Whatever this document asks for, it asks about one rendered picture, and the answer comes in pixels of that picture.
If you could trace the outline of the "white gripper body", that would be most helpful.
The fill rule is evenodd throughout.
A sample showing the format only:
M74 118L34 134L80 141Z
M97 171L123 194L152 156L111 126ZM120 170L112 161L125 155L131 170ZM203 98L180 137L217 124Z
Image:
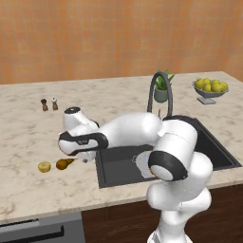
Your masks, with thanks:
M91 161L96 157L96 152L95 151L87 151L87 152L81 152L78 153L76 158L77 159L87 159L87 161Z

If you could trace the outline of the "dark grey sink basin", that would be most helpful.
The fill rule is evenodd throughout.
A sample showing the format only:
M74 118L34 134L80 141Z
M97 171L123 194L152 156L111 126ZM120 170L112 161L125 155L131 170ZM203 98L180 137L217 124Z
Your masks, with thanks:
M190 123L197 131L195 150L206 155L212 162L214 170L240 167L240 163L197 119L175 115L173 119ZM144 151L152 151L151 145L115 147L98 151L96 168L100 188L140 183L156 178L143 178L132 158Z

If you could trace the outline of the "yellow-green kiwi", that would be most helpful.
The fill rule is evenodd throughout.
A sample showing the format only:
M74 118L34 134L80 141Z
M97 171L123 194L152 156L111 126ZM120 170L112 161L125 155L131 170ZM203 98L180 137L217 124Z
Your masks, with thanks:
M51 164L48 161L42 161L38 164L38 169L42 173L46 173L50 170Z

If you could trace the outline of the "dark grey arched faucet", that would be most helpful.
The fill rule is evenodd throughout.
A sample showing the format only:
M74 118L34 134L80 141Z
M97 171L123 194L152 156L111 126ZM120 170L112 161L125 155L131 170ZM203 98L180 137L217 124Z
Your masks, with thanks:
M166 75L163 72L160 72L160 71L158 71L153 76L152 81L150 83L148 104L147 104L147 112L152 113L154 86L155 86L157 77L161 77L165 81L165 85L167 87L167 98L168 98L167 117L171 117L172 114L173 114L173 93L172 93L172 88L171 88L171 85L170 85L169 80L166 77Z

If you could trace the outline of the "brown pear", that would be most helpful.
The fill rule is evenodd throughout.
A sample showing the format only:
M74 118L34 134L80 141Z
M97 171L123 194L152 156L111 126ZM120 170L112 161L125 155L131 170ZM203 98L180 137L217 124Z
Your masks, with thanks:
M74 161L74 159L59 159L56 162L56 168L59 170L64 170L67 168L69 164L71 164Z

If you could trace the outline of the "grey footed fruit bowl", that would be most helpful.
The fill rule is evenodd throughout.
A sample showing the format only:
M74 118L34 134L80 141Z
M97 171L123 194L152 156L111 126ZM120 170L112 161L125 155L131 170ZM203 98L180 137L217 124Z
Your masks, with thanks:
M204 91L202 89L198 89L195 86L195 83L192 83L192 86L193 86L195 92L198 94L197 100L199 102L201 102L202 104L215 104L215 98L219 98L228 92L228 89L226 89L223 92Z

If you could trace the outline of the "green plant in teal pot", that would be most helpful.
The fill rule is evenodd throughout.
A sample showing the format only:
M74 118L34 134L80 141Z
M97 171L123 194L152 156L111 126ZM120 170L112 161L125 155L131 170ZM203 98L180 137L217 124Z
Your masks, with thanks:
M161 76L158 76L155 82L154 99L158 103L165 103L167 97L167 85Z

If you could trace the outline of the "grey dishwasher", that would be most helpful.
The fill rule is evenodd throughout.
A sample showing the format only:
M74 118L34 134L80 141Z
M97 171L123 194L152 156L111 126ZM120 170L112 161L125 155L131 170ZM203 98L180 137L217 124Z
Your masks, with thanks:
M70 213L0 224L0 241L59 232L62 225L65 228L65 235L63 237L34 243L85 243L81 213Z

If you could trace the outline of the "dark wood cabinet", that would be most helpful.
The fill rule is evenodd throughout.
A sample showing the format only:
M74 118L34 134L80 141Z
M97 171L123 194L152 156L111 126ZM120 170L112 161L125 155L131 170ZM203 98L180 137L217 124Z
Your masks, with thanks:
M194 243L243 243L243 184L213 189L212 205L185 228ZM85 243L146 243L159 211L146 201L82 212Z

